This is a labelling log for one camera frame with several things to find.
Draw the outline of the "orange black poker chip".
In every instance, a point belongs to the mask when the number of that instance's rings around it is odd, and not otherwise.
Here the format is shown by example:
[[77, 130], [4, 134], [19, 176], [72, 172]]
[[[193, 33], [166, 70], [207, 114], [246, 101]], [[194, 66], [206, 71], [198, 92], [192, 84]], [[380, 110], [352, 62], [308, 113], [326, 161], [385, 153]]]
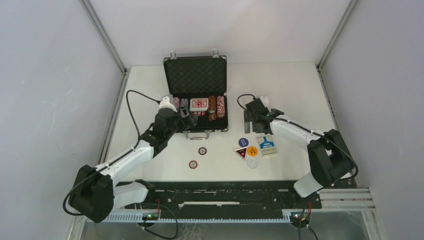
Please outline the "orange black poker chip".
[[198, 153], [203, 156], [207, 153], [207, 149], [205, 147], [200, 147]]

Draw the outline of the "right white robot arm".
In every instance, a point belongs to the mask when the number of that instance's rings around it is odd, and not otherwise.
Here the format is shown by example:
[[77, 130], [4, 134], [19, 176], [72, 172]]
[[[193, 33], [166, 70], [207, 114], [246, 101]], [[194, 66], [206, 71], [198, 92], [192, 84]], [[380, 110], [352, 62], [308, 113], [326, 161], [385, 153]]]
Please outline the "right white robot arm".
[[339, 131], [306, 127], [278, 109], [268, 109], [259, 97], [243, 106], [243, 110], [255, 133], [283, 137], [307, 153], [310, 171], [293, 185], [294, 191], [289, 194], [293, 207], [302, 208], [313, 193], [339, 180], [348, 180], [348, 174], [351, 178], [357, 175], [358, 165]]

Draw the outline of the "blue small blind button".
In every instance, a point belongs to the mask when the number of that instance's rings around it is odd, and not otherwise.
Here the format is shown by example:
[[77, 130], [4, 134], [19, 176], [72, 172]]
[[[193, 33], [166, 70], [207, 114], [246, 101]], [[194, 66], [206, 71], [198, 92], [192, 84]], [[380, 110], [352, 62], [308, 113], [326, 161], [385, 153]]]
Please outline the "blue small blind button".
[[241, 148], [248, 147], [249, 146], [249, 140], [247, 138], [242, 137], [238, 140], [238, 144]]

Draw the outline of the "red poker chip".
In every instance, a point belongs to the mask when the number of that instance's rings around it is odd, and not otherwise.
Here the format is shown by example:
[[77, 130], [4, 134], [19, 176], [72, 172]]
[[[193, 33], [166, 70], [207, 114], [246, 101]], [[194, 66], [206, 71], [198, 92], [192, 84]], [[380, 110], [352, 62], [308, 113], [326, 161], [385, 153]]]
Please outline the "red poker chip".
[[190, 169], [196, 169], [198, 167], [198, 162], [197, 161], [195, 161], [195, 160], [191, 160], [190, 162], [189, 162], [189, 168]]

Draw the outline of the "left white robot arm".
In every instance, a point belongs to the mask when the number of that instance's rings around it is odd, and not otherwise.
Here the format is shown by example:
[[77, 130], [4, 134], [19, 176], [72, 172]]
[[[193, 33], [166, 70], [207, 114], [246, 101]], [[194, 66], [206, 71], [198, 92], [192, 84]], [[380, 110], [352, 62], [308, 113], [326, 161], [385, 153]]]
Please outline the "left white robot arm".
[[160, 109], [154, 122], [138, 136], [133, 147], [112, 160], [97, 166], [84, 165], [78, 170], [73, 187], [62, 202], [63, 211], [100, 223], [112, 210], [132, 203], [145, 209], [153, 207], [157, 196], [144, 184], [134, 181], [118, 185], [119, 182], [163, 151], [174, 134], [195, 127], [197, 121], [198, 117], [189, 110], [184, 110], [181, 115], [169, 108]]

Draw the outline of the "red triangular all-in button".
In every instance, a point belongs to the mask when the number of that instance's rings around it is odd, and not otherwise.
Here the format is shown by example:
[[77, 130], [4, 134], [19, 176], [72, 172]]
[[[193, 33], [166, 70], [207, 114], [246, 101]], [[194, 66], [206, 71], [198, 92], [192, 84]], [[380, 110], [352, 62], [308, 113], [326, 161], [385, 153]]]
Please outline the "red triangular all-in button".
[[247, 147], [241, 147], [241, 148], [237, 148], [234, 149], [233, 151], [240, 157], [242, 158], [244, 161], [246, 160], [246, 155], [247, 155]]

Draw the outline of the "blue striped card box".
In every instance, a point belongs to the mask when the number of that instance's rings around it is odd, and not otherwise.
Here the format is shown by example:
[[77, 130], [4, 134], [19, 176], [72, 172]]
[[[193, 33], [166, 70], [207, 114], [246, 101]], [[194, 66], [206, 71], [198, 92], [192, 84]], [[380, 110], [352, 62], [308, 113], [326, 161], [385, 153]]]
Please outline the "blue striped card box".
[[258, 137], [257, 143], [262, 157], [271, 156], [277, 153], [277, 149], [271, 135]]

